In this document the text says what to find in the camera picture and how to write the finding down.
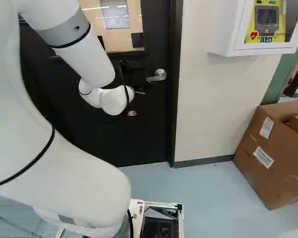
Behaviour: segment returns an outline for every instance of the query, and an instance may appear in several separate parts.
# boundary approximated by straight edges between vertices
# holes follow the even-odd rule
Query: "green wall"
[[[279,101],[283,94],[284,89],[293,74],[295,66],[298,62],[298,49],[295,54],[283,55],[273,79],[267,89],[267,92],[263,98],[262,105],[272,104]]]

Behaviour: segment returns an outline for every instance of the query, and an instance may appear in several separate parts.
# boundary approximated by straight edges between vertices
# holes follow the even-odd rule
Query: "door window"
[[[79,0],[106,52],[143,51],[140,0]]]

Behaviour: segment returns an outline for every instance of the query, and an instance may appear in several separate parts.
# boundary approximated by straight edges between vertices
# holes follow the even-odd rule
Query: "black door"
[[[106,1],[101,0],[100,6],[104,4]],[[96,18],[108,24],[110,31],[115,22],[106,8],[97,8],[103,17]],[[87,104],[78,93],[80,76],[21,21],[21,63],[26,88],[40,112],[72,144],[118,167],[167,161],[171,140],[167,133],[171,123],[166,106],[170,100],[167,85],[173,79],[169,76],[165,81],[146,84],[144,94],[141,86],[156,69],[170,71],[170,8],[170,0],[141,0],[143,32],[130,34],[133,49],[108,53],[116,70],[118,61],[130,62],[124,69],[125,80],[140,91],[131,103],[131,109],[137,112],[135,118],[112,117]],[[105,35],[99,35],[99,39],[106,48]],[[118,77],[116,71],[110,86],[120,84]]]

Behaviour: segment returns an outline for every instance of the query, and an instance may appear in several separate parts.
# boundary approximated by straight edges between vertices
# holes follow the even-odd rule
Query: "black stripe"
[[[25,166],[22,170],[20,170],[19,172],[17,172],[16,174],[12,175],[11,177],[6,178],[5,180],[0,182],[0,186],[4,185],[12,180],[14,180],[15,178],[19,177],[20,175],[22,175],[23,173],[25,173],[29,168],[31,168],[33,165],[35,165],[36,162],[38,162],[41,157],[45,154],[45,152],[49,149],[49,147],[52,144],[52,141],[54,139],[55,136],[55,129],[54,127],[52,128],[52,134],[51,137],[48,141],[48,143],[46,144],[46,146],[43,148],[43,150],[37,155],[37,157],[35,157],[34,160],[32,160],[32,162],[30,162],[27,166]]]
[[[61,46],[51,46],[51,45],[49,45],[49,46],[52,47],[52,48],[55,48],[55,49],[61,49],[61,48],[66,48],[66,47],[75,45],[76,43],[80,42],[82,39],[84,39],[88,35],[90,29],[91,29],[91,26],[90,26],[90,23],[88,23],[87,31],[81,37],[77,38],[76,40],[74,40],[72,42],[69,42],[65,45],[61,45]]]
[[[89,93],[87,93],[87,94],[83,94],[83,93],[81,93],[81,92],[79,91],[79,94],[86,96],[86,95],[90,94],[91,92],[92,92],[92,90],[91,90]]]

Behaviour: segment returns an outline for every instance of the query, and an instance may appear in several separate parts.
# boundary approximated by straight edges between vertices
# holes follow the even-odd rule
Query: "aed cabinet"
[[[209,52],[221,56],[293,54],[298,0],[214,0]]]

